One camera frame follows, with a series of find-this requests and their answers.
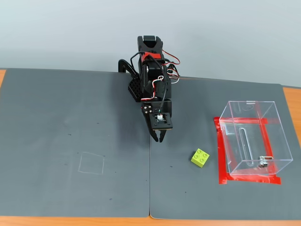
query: green lego brick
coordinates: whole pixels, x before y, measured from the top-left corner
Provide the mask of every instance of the green lego brick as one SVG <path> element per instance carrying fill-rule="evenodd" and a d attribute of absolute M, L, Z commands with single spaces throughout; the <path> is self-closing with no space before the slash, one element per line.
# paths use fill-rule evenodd
<path fill-rule="evenodd" d="M 198 150 L 194 153 L 194 155 L 193 155 L 191 161 L 192 161 L 194 164 L 196 164 L 196 165 L 198 165 L 199 167 L 202 168 L 202 167 L 204 166 L 204 164 L 205 164 L 205 162 L 207 161 L 208 158 L 209 158 L 209 155 L 208 155 L 206 152 L 202 151 L 201 149 L 198 149 Z"/>

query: red wire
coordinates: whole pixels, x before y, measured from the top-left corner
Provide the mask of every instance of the red wire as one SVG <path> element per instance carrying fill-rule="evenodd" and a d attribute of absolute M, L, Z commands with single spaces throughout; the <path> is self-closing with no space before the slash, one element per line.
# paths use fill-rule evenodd
<path fill-rule="evenodd" d="M 178 73 L 176 70 L 171 69 L 171 68 L 170 68 L 170 69 L 167 69 L 167 71 L 169 71 L 169 70 L 176 73 L 176 74 L 174 74 L 174 73 L 169 73 L 169 72 L 167 72 L 168 75 L 176 76 L 176 78 L 171 78 L 171 77 L 170 77 L 170 79 L 178 79 L 178 78 L 179 78 L 179 73 Z"/>
<path fill-rule="evenodd" d="M 177 80 L 179 77 L 169 77 L 170 79 Z"/>
<path fill-rule="evenodd" d="M 180 64 L 180 60 L 179 60 L 177 57 L 175 57 L 174 55 L 171 55 L 170 53 L 165 52 L 164 50 L 162 50 L 162 52 L 166 53 L 167 55 L 169 55 L 169 56 L 173 57 L 174 59 L 176 59 L 177 61 L 179 61 L 178 63 L 175 63 L 175 62 L 167 62 L 167 63 L 164 64 L 164 65 L 168 65 L 168 64 L 179 65 L 179 64 Z"/>

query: cable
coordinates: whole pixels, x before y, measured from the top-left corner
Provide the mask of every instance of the cable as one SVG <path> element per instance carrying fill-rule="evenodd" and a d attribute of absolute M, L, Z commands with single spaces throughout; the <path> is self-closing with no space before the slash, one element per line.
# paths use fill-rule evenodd
<path fill-rule="evenodd" d="M 163 94 L 162 101 L 161 101 L 161 104 L 160 104 L 160 107 L 159 107 L 159 112 L 160 112 L 160 111 L 161 111 L 161 108 L 162 108 L 162 106 L 163 106 L 163 104 L 164 104 L 164 99 L 165 99 L 165 95 L 166 95 L 166 89 L 167 89 L 167 75 L 164 73 L 164 70 L 163 70 L 162 65 L 160 65 L 159 62 L 158 62 L 155 58 L 152 57 L 152 55 L 148 55 L 147 57 L 150 57 L 150 58 L 151 58 L 151 59 L 159 66 L 159 68 L 161 69 L 161 72 L 162 72 L 162 74 L 163 74 L 163 78 L 164 78 L 164 80 L 165 80 L 164 94 Z"/>
<path fill-rule="evenodd" d="M 134 70 L 135 70 L 135 67 L 134 67 L 134 65 L 133 65 L 132 59 L 133 59 L 135 56 L 137 56 L 138 54 L 141 54 L 141 53 L 145 53 L 145 52 L 139 51 L 139 52 L 137 52 L 135 55 L 133 55 L 133 56 L 131 57 L 131 65 L 132 65 L 132 68 L 133 68 Z"/>
<path fill-rule="evenodd" d="M 169 70 L 169 69 L 174 69 L 175 71 L 178 72 L 178 70 L 177 70 L 177 68 L 175 67 L 175 65 L 170 64 L 170 65 L 167 67 L 167 70 Z"/>
<path fill-rule="evenodd" d="M 176 59 L 176 60 L 178 61 L 178 63 L 169 61 L 169 62 L 167 62 L 167 63 L 164 64 L 164 65 L 168 65 L 168 64 L 179 65 L 179 64 L 181 63 L 180 60 L 179 60 L 177 57 L 175 57 L 174 55 L 171 55 L 170 53 L 167 53 L 167 52 L 165 52 L 164 50 L 162 50 L 162 52 L 166 53 L 167 55 L 173 57 L 174 59 Z"/>
<path fill-rule="evenodd" d="M 171 84 L 176 84 L 178 81 L 180 80 L 180 77 L 178 78 L 178 80 L 177 81 L 175 81 L 175 82 L 172 82 Z"/>
<path fill-rule="evenodd" d="M 174 70 L 174 69 L 168 69 L 167 70 L 167 74 L 168 75 L 175 75 L 176 76 L 176 78 L 173 78 L 173 77 L 169 77 L 170 79 L 178 79 L 179 78 L 179 73 L 176 71 L 176 70 Z"/>
<path fill-rule="evenodd" d="M 163 75 L 160 75 L 160 76 L 158 77 L 158 79 L 153 80 L 153 81 L 152 81 L 152 87 L 154 88 L 153 96 L 152 96 L 151 98 L 142 98 L 141 100 L 142 100 L 142 101 L 144 101 L 144 100 L 152 100 L 152 99 L 155 97 L 155 95 L 156 95 L 156 93 L 155 93 L 155 84 L 154 84 L 154 82 L 156 82 L 156 81 L 162 81 L 163 79 L 164 79 Z"/>

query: white wire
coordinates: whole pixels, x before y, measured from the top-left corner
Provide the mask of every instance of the white wire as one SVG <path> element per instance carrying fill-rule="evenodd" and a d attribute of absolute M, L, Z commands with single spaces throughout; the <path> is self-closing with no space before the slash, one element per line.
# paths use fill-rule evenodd
<path fill-rule="evenodd" d="M 175 82 L 172 82 L 171 84 L 176 84 L 180 80 L 180 77 L 178 77 L 178 80 Z"/>
<path fill-rule="evenodd" d="M 154 88 L 154 92 L 152 94 L 152 97 L 151 98 L 142 98 L 141 100 L 144 101 L 144 100 L 152 100 L 154 97 L 155 97 L 155 84 L 154 82 L 156 81 L 162 81 L 164 79 L 163 75 L 160 75 L 158 77 L 158 79 L 155 79 L 154 81 L 152 81 L 152 87 Z"/>
<path fill-rule="evenodd" d="M 169 73 L 169 72 L 167 72 L 168 75 L 174 75 L 174 76 L 177 77 L 177 79 L 180 77 L 180 76 L 179 76 L 179 73 L 178 73 L 176 70 L 171 69 L 171 68 L 168 69 L 168 70 L 175 72 L 175 73 Z"/>

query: black wire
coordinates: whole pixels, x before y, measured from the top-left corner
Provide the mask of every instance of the black wire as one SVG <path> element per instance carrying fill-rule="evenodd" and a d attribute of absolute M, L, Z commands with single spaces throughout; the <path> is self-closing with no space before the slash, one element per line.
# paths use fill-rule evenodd
<path fill-rule="evenodd" d="M 132 67 L 133 67 L 134 69 L 135 69 L 135 67 L 134 67 L 134 65 L 133 65 L 132 59 L 133 59 L 135 56 L 137 56 L 138 54 L 141 54 L 141 53 L 145 53 L 145 52 L 143 52 L 143 51 L 137 52 L 135 55 L 133 55 L 133 56 L 131 57 L 131 65 L 132 65 Z"/>
<path fill-rule="evenodd" d="M 177 68 L 175 67 L 175 65 L 172 65 L 172 66 L 171 66 L 171 69 L 172 69 L 172 68 L 174 68 L 174 70 L 175 70 L 176 72 L 178 72 L 178 70 L 177 70 Z"/>
<path fill-rule="evenodd" d="M 163 94 L 163 97 L 162 97 L 162 101 L 161 101 L 161 104 L 160 104 L 160 108 L 159 108 L 159 112 L 161 111 L 161 108 L 164 104 L 164 99 L 165 99 L 165 94 L 166 94 L 166 88 L 167 88 L 167 76 L 166 74 L 164 73 L 164 70 L 162 68 L 162 65 L 160 65 L 160 63 L 152 57 L 152 55 L 148 55 L 148 57 L 150 57 L 158 66 L 159 68 L 161 69 L 161 72 L 163 74 L 163 79 L 165 80 L 165 85 L 164 85 L 164 94 Z"/>

